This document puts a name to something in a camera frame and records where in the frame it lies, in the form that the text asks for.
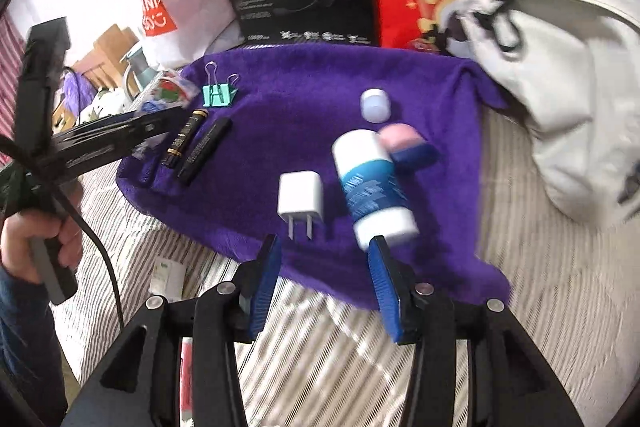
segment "white backpack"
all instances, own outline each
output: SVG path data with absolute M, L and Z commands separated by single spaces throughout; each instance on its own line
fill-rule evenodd
M 528 110 L 533 158 L 567 216 L 640 208 L 640 9 L 631 0 L 461 0 L 475 59 Z

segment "black handle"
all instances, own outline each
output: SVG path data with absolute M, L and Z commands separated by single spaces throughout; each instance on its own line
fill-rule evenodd
M 225 325 L 225 308 L 238 301 L 238 292 L 233 283 L 221 283 L 196 304 L 192 392 L 198 427 L 247 427 L 233 331 Z
M 33 237 L 30 240 L 33 264 L 44 282 L 53 304 L 62 304 L 78 291 L 78 281 L 71 269 L 60 266 L 60 241 Z
M 62 191 L 69 195 L 76 188 L 77 181 L 73 180 L 60 185 Z M 50 214 L 56 214 L 60 219 L 66 218 L 66 212 L 54 203 L 51 195 L 44 190 L 37 190 L 38 208 Z M 49 299 L 53 304 L 62 304 L 73 297 L 78 291 L 78 281 L 70 268 L 60 266 L 58 254 L 60 253 L 60 241 L 57 237 L 52 239 L 30 239 L 33 264 L 38 275 L 44 282 L 49 293 Z
M 424 298 L 422 336 L 415 344 L 401 427 L 448 426 L 456 397 L 456 324 L 447 296 Z

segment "teal binder clip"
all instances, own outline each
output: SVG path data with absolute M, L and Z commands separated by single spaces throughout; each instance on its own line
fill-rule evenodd
M 213 66 L 213 73 L 210 73 L 209 66 Z M 204 66 L 205 71 L 207 71 L 207 78 L 209 82 L 207 86 L 202 87 L 202 94 L 204 96 L 204 107 L 228 107 L 230 106 L 236 94 L 238 93 L 238 88 L 236 87 L 236 83 L 240 80 L 240 75 L 237 73 L 230 74 L 226 78 L 226 82 L 224 84 L 218 83 L 218 77 L 216 76 L 216 71 L 218 70 L 218 65 L 211 61 L 208 62 L 206 66 Z M 211 76 L 213 76 L 214 83 L 211 84 Z

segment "person's hand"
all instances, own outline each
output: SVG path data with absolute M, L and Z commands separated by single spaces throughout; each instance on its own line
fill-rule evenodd
M 82 200 L 82 185 L 69 196 L 77 208 Z M 41 284 L 36 267 L 31 259 L 29 239 L 58 237 L 62 248 L 58 255 L 60 266 L 76 269 L 82 259 L 82 232 L 76 222 L 67 217 L 64 221 L 39 210 L 24 210 L 4 220 L 0 239 L 0 259 L 7 273 L 17 279 Z

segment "screw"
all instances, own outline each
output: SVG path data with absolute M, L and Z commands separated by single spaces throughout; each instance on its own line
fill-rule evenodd
M 415 285 L 415 291 L 418 295 L 431 295 L 433 294 L 433 284 L 429 284 L 428 282 L 418 282 Z
M 162 306 L 162 297 L 159 295 L 153 295 L 146 300 L 146 307 L 150 310 L 157 310 Z
M 489 299 L 486 303 L 486 307 L 492 312 L 500 313 L 504 311 L 504 302 L 498 299 Z
M 221 282 L 218 285 L 218 293 L 220 295 L 230 295 L 234 291 L 236 291 L 236 285 L 232 282 Z

